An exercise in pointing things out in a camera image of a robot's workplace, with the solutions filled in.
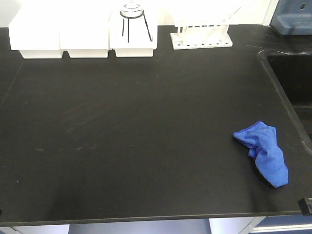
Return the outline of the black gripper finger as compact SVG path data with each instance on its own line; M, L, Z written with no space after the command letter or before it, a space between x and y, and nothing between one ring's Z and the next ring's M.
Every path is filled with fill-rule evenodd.
M298 200L298 206L302 215L312 215L312 198L302 198Z

